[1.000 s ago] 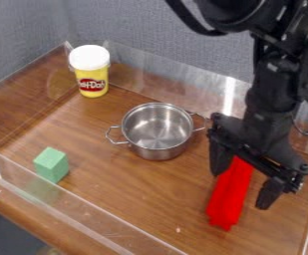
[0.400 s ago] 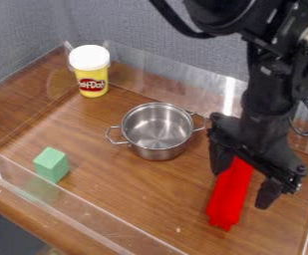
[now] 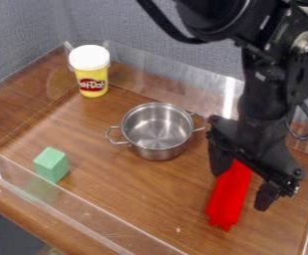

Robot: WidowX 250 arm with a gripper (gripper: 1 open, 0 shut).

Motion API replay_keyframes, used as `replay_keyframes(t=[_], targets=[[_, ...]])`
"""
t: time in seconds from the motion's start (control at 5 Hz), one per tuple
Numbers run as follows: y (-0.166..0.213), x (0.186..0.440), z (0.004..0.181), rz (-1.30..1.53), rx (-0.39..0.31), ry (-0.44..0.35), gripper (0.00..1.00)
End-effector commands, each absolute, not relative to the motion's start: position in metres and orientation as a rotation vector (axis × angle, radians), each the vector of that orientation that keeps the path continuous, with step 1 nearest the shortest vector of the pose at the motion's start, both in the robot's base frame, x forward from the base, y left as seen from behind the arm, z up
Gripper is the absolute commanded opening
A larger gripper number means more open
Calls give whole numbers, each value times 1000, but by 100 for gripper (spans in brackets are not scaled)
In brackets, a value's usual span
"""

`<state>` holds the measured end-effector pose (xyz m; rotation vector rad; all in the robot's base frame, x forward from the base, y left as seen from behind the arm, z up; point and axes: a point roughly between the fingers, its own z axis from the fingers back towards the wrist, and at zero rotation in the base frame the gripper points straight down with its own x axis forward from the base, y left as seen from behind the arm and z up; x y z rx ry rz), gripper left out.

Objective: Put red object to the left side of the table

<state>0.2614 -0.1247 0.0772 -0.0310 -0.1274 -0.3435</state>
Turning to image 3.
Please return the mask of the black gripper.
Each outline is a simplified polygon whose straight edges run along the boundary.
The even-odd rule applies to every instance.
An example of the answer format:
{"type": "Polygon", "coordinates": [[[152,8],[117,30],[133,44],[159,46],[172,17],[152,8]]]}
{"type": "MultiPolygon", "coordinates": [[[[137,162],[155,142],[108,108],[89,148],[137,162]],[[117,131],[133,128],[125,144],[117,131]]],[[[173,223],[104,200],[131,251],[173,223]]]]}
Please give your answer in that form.
{"type": "Polygon", "coordinates": [[[282,196],[294,196],[306,176],[306,170],[287,146],[287,128],[283,120],[238,121],[213,115],[207,132],[211,172],[222,176],[238,159],[266,181],[259,188],[255,209],[266,211],[282,196]]]}

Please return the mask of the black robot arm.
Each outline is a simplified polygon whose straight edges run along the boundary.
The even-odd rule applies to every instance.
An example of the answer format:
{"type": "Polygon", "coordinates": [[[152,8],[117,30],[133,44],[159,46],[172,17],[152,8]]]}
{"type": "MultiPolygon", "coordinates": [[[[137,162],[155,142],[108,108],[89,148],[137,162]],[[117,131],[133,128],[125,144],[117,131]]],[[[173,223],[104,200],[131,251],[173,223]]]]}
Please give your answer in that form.
{"type": "Polygon", "coordinates": [[[239,119],[209,117],[209,161],[216,176],[240,161],[263,177],[255,208],[264,211],[278,198],[296,194],[306,175],[286,138],[295,134],[295,112],[308,112],[308,14],[296,0],[172,1],[187,33],[153,0],[137,0],[176,40],[205,44],[230,39],[242,48],[239,119]]]}

